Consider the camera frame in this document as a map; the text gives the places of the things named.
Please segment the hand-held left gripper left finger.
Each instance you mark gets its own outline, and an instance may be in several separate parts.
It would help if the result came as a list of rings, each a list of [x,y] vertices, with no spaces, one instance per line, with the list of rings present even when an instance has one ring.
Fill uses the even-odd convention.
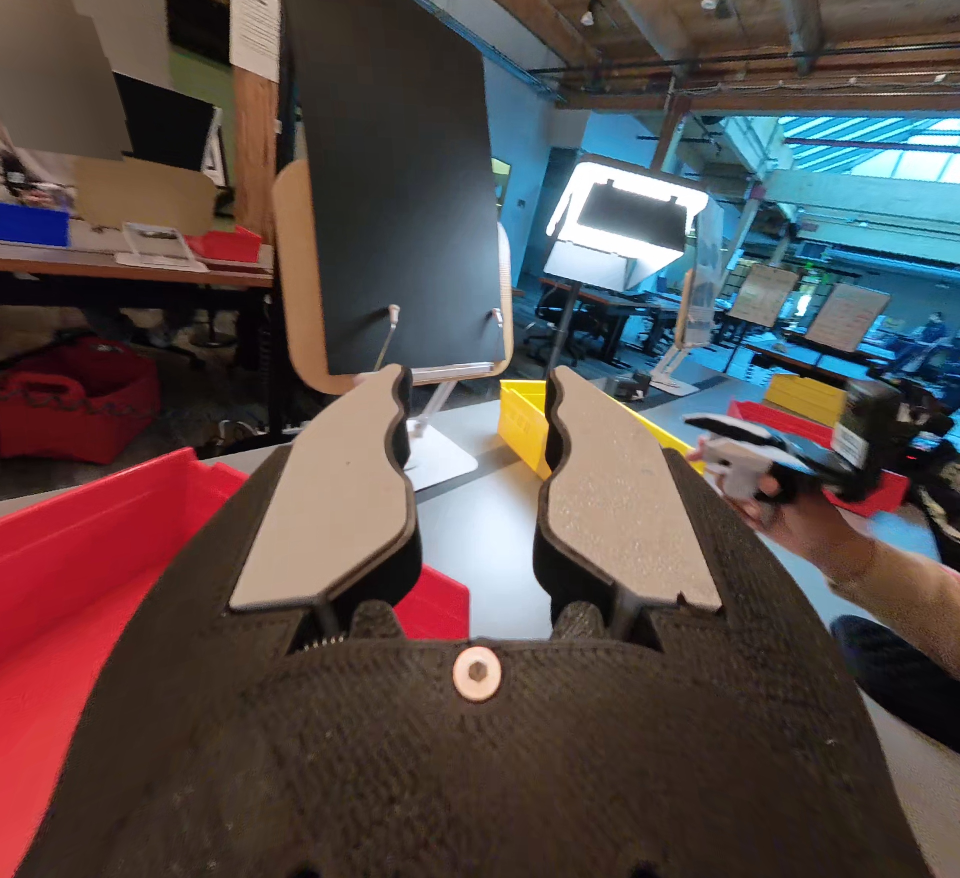
[[[232,611],[332,602],[406,546],[417,529],[397,364],[366,375],[290,443],[229,599]]]

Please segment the yellow plastic bin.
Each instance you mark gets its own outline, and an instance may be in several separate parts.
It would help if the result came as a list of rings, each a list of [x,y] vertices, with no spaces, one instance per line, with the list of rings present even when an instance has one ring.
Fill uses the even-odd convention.
[[[774,373],[763,399],[794,416],[833,428],[843,414],[847,392],[820,380]]]
[[[548,382],[500,384],[498,435],[542,480],[585,487],[630,478],[670,482],[666,452],[686,464],[692,447],[574,373],[559,376],[557,417]]]

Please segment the person's right hand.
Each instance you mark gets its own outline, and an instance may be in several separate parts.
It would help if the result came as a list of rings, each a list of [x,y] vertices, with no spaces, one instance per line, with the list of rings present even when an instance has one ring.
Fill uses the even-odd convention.
[[[834,584],[860,579],[875,563],[878,548],[874,540],[853,528],[819,490],[800,494],[786,504],[774,504],[729,495],[724,478],[719,479],[717,488],[753,531],[808,562]]]

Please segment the wooden panel board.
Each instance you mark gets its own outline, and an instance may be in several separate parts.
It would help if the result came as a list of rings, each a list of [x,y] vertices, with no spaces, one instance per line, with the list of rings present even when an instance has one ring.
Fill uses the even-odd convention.
[[[799,280],[793,270],[760,262],[752,264],[726,317],[773,329]]]
[[[853,353],[890,300],[891,295],[886,292],[854,284],[836,284],[813,318],[803,341],[844,354]]]

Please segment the wooden easel sign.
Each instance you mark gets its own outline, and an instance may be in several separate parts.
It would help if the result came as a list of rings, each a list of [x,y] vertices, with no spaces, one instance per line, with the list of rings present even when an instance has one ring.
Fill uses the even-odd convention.
[[[716,299],[725,280],[723,212],[714,200],[695,219],[695,260],[686,272],[680,296],[674,340],[651,374],[653,389],[672,397],[699,391],[674,374],[690,351],[706,347],[713,334]]]

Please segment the wooden desk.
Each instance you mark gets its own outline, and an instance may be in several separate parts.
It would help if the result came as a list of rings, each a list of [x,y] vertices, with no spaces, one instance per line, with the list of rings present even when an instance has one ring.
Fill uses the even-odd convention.
[[[570,285],[562,280],[542,277],[538,280],[540,297],[534,316],[545,325],[535,332],[530,326],[524,332],[523,344],[536,362],[545,364],[553,352],[561,318],[570,297]],[[629,369],[621,359],[620,349],[627,347],[646,357],[656,356],[656,349],[676,325],[680,315],[679,301],[666,296],[644,293],[625,297],[600,289],[581,288],[571,309],[570,321],[561,353],[576,367],[592,358],[617,370]],[[641,344],[625,340],[631,319],[647,322]]]

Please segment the white softbox light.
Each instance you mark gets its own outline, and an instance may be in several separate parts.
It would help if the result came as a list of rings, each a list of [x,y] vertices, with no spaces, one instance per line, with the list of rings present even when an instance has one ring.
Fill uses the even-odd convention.
[[[722,230],[718,202],[697,183],[584,153],[546,226],[544,273],[631,296],[685,256],[690,234],[718,248]]]

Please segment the red fabric basket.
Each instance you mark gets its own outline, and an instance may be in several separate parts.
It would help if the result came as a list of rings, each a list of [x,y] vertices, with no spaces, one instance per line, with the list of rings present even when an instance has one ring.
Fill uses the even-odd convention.
[[[160,409],[150,357],[81,334],[2,368],[1,457],[112,464]]]

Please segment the small red bin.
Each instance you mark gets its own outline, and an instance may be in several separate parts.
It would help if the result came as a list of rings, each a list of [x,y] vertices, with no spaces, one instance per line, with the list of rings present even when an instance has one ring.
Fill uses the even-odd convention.
[[[257,265],[262,238],[242,226],[234,231],[208,230],[201,235],[185,235],[187,247],[207,263]]]

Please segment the wooden table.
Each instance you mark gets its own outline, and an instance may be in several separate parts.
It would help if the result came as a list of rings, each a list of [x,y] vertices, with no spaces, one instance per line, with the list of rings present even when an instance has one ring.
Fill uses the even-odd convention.
[[[289,352],[282,286],[273,266],[214,261],[206,271],[124,264],[113,252],[2,243],[2,305],[171,310],[246,315],[262,332],[258,369],[265,378],[267,426],[262,443],[286,424]]]

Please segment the cardboard box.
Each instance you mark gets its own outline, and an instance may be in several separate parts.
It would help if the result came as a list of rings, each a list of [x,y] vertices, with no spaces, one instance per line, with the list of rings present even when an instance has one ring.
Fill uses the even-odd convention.
[[[214,225],[217,188],[200,171],[124,157],[74,160],[76,213],[91,226],[170,227],[199,236]]]

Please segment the blue plastic bin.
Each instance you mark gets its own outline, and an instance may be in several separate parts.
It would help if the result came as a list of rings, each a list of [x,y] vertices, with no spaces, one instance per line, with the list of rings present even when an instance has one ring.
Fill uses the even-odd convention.
[[[67,212],[1,203],[1,242],[37,248],[69,248]]]

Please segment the black monitor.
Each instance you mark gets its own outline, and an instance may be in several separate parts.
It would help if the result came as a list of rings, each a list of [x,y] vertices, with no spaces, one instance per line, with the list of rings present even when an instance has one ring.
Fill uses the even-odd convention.
[[[122,155],[190,172],[203,172],[222,110],[188,94],[114,71],[128,144]]]

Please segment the white paper notice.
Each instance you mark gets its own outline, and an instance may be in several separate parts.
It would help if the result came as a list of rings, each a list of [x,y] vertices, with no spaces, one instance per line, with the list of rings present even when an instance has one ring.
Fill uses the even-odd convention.
[[[282,0],[229,0],[229,64],[280,82]]]

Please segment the wooden post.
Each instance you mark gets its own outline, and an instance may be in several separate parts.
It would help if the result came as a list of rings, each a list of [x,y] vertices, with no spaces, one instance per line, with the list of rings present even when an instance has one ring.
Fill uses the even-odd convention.
[[[232,68],[235,118],[237,225],[274,242],[272,188],[277,175],[280,85]]]

